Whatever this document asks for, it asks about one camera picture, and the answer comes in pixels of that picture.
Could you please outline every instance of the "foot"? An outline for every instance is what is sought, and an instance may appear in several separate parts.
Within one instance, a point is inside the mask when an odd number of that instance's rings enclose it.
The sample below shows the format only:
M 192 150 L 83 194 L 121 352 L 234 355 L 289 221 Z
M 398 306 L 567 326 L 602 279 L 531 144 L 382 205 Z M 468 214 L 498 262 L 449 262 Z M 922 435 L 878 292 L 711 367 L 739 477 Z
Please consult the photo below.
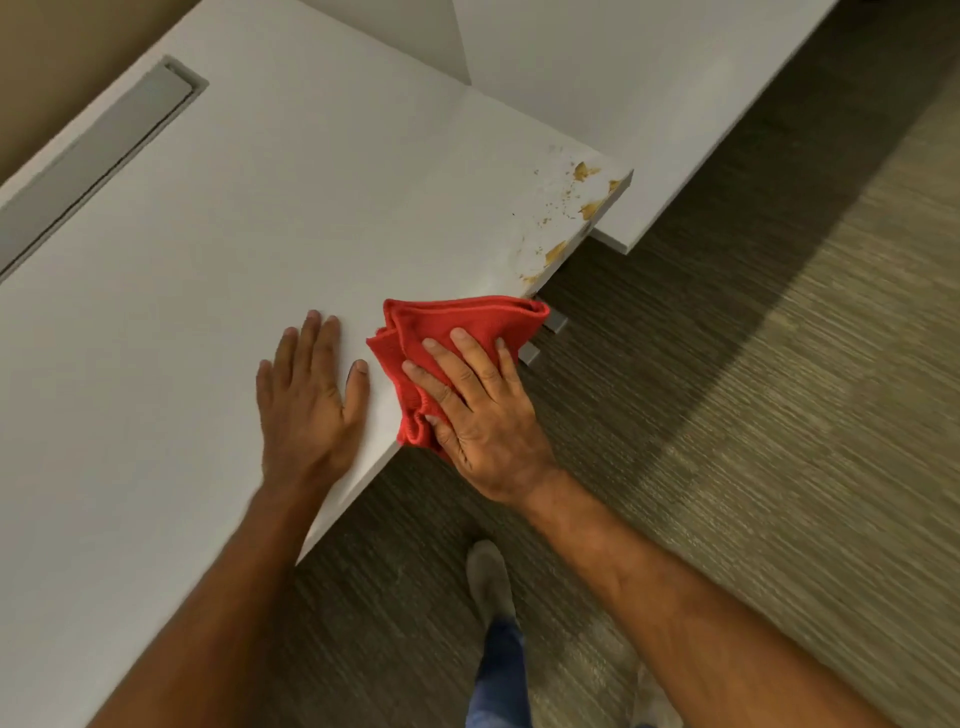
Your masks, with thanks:
M 467 583 L 484 629 L 497 617 L 516 619 L 510 575 L 493 541 L 478 541 L 467 554 Z
M 657 678 L 650 669 L 641 665 L 636 674 L 636 698 L 634 713 L 630 720 L 633 728 L 684 728 L 684 719 L 673 707 Z

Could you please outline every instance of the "pant leg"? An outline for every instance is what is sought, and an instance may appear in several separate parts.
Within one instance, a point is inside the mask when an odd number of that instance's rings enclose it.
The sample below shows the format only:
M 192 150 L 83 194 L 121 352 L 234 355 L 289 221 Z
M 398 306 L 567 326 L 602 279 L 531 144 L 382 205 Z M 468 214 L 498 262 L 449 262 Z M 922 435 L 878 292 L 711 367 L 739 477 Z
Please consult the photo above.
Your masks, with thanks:
M 487 630 L 467 728 L 533 728 L 523 633 L 513 619 L 494 619 Z

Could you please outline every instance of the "forearm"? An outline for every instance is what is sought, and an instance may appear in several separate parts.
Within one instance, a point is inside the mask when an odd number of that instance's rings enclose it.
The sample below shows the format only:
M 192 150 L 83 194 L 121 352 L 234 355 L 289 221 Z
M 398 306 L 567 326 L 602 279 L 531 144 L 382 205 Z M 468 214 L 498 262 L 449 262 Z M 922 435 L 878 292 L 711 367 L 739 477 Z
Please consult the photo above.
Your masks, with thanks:
M 90 728 L 238 724 L 271 614 L 318 508 L 319 503 L 293 503 L 261 489 L 220 555 Z
M 763 617 L 569 475 L 521 513 L 584 579 L 695 728 L 890 726 Z

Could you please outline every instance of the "beige wall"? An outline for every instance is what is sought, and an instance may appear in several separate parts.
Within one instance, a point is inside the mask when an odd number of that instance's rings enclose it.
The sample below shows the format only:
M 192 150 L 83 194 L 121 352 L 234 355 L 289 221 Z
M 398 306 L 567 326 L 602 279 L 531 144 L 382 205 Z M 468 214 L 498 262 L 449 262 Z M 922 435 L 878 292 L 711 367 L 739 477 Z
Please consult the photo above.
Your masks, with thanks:
M 0 182 L 198 0 L 0 0 Z M 307 0 L 466 82 L 451 0 Z
M 303 0 L 408 56 L 470 83 L 453 0 Z

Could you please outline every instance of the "red cloth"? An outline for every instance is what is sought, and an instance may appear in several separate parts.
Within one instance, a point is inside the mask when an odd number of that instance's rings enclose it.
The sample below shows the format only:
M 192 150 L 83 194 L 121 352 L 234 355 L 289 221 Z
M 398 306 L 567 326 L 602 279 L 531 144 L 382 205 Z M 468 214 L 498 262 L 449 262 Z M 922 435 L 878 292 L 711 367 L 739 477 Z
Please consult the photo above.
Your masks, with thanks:
M 442 452 L 425 416 L 435 415 L 443 419 L 446 416 L 402 369 L 403 361 L 410 359 L 440 381 L 451 384 L 433 356 L 423 348 L 423 339 L 436 339 L 459 355 L 459 350 L 450 341 L 450 332 L 460 327 L 479 342 L 494 364 L 499 360 L 495 346 L 497 338 L 503 339 L 516 362 L 517 351 L 537 332 L 549 312 L 545 303 L 509 296 L 433 303 L 392 299 L 383 302 L 387 325 L 367 339 L 367 345 L 396 387 L 396 396 L 403 410 L 397 441 L 402 445 Z

